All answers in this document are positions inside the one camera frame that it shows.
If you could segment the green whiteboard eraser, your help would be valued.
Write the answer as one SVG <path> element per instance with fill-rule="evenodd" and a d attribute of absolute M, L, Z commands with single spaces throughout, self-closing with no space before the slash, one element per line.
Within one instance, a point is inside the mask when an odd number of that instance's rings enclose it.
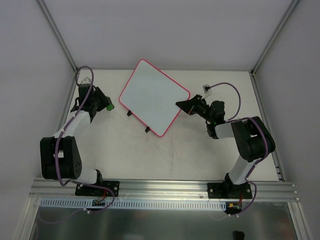
<path fill-rule="evenodd" d="M 113 110 L 115 108 L 115 106 L 112 104 L 112 103 L 110 103 L 110 104 L 108 104 L 107 106 L 106 106 L 106 110 L 107 111 L 111 111 L 111 110 Z"/>

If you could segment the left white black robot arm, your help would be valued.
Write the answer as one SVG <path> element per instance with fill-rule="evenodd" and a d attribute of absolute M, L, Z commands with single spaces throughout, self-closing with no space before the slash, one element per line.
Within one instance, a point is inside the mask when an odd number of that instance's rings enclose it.
<path fill-rule="evenodd" d="M 101 172 L 83 166 L 77 139 L 98 112 L 113 108 L 111 99 L 100 88 L 90 83 L 78 86 L 78 97 L 70 111 L 71 117 L 53 136 L 40 140 L 41 173 L 44 179 L 59 181 L 62 186 L 69 182 L 87 184 L 87 189 L 93 195 L 104 191 Z"/>

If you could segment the pink framed whiteboard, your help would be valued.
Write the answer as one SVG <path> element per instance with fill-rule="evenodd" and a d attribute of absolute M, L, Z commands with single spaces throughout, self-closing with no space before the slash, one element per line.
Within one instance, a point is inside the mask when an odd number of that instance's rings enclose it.
<path fill-rule="evenodd" d="M 188 89 L 140 59 L 118 100 L 156 136 L 163 137 L 181 111 L 176 103 L 190 97 Z"/>

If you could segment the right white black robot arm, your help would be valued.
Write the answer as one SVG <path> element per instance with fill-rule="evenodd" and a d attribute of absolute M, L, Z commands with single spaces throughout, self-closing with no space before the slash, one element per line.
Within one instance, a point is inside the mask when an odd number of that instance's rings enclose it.
<path fill-rule="evenodd" d="M 199 115 L 206 121 L 207 133 L 212 139 L 233 138 L 239 153 L 233 168 L 221 183 L 208 183 L 209 199 L 252 199 L 248 177 L 256 165 L 275 151 L 273 137 L 258 116 L 239 120 L 225 120 L 225 103 L 215 100 L 210 105 L 196 95 L 192 99 L 176 102 L 188 115 Z"/>

